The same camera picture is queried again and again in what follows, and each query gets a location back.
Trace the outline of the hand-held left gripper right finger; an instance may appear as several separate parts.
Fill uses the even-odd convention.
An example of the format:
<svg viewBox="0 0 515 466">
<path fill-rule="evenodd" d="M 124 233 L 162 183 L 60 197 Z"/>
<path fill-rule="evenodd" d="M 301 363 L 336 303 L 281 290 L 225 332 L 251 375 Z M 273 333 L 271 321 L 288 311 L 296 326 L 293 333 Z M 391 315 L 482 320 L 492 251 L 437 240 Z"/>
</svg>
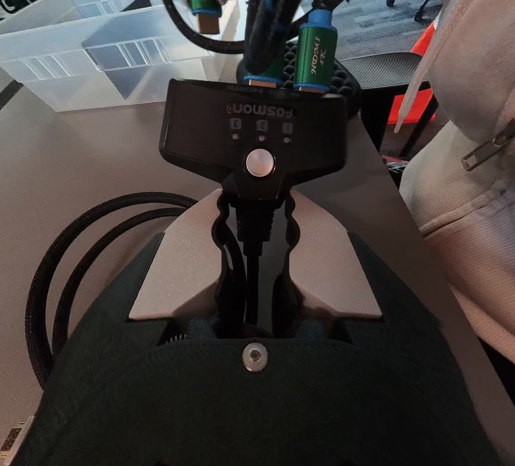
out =
<svg viewBox="0 0 515 466">
<path fill-rule="evenodd" d="M 274 284 L 274 335 L 294 335 L 306 319 L 335 335 L 344 320 L 380 321 L 383 314 L 349 233 L 298 191 L 285 200 L 284 267 Z"/>
</svg>

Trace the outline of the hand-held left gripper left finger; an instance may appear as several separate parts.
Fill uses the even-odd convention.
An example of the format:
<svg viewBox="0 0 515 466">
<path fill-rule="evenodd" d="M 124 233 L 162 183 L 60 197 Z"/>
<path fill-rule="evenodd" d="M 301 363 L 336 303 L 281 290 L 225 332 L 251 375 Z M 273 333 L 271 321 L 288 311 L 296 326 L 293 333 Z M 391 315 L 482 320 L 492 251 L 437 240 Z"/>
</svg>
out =
<svg viewBox="0 0 515 466">
<path fill-rule="evenodd" d="M 227 226 L 228 202 L 216 189 L 164 232 L 129 312 L 131 322 L 213 319 L 221 335 L 244 323 L 244 260 Z"/>
</svg>

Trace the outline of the black HDMI switch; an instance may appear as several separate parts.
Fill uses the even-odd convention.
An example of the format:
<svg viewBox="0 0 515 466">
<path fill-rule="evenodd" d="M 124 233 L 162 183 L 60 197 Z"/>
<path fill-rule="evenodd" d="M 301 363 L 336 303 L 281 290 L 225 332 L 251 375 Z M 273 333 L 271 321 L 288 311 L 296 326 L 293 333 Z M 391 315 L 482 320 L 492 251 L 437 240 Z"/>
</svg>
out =
<svg viewBox="0 0 515 466">
<path fill-rule="evenodd" d="M 222 185 L 239 241 L 267 242 L 293 186 L 344 167 L 347 119 L 337 94 L 172 79 L 159 151 Z"/>
</svg>

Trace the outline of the clear plastic bin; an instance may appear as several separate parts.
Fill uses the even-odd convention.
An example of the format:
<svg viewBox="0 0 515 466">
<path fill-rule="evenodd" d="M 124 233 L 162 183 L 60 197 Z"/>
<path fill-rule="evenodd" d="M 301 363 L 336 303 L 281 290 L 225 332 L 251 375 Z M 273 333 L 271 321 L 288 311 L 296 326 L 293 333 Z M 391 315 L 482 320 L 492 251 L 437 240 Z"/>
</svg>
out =
<svg viewBox="0 0 515 466">
<path fill-rule="evenodd" d="M 111 16 L 133 0 L 38 0 L 1 22 L 1 35 L 81 19 Z M 160 6 L 162 0 L 151 0 Z"/>
<path fill-rule="evenodd" d="M 160 20 L 159 34 L 171 60 L 152 66 L 127 100 L 81 43 L 111 18 L 128 12 L 1 35 L 1 68 L 56 112 L 164 102 L 172 78 L 219 79 L 226 55 L 201 49 L 184 38 L 164 6 L 138 10 L 151 10 Z"/>
</svg>

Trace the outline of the black bumpy wrist rest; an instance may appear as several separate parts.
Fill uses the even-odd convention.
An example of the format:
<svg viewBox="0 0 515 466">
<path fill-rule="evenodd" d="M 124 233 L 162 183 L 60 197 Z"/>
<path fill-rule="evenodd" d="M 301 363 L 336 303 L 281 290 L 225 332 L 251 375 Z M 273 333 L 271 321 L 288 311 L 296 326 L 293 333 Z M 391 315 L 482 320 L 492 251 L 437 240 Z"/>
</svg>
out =
<svg viewBox="0 0 515 466">
<path fill-rule="evenodd" d="M 268 99 L 237 100 L 228 103 L 227 112 L 236 117 L 253 116 L 261 120 L 293 122 L 317 112 L 324 101 L 344 100 L 350 115 L 357 113 L 360 87 L 355 79 L 335 62 L 336 33 L 309 27 L 297 41 L 286 41 L 268 68 L 254 74 L 242 69 L 241 93 L 266 94 Z"/>
</svg>

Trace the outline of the black mesh office chair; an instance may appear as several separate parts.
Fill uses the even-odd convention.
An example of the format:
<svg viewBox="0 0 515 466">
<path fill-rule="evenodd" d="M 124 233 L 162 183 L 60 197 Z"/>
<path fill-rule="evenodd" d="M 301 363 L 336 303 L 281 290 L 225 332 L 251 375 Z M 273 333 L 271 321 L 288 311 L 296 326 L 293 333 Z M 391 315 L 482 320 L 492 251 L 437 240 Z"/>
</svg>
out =
<svg viewBox="0 0 515 466">
<path fill-rule="evenodd" d="M 421 60 L 415 52 L 388 52 L 339 62 L 360 86 L 359 116 L 378 152 L 395 97 L 406 93 Z"/>
</svg>

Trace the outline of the person's white hoodie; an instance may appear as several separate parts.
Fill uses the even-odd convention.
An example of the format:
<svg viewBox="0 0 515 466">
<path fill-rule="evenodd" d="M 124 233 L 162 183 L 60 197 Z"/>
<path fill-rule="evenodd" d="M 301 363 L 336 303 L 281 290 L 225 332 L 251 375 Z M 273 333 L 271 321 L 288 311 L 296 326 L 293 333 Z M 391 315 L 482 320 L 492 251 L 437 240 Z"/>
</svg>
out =
<svg viewBox="0 0 515 466">
<path fill-rule="evenodd" d="M 473 331 L 514 373 L 514 0 L 444 0 L 398 132 L 427 79 L 445 126 L 401 196 Z"/>
</svg>

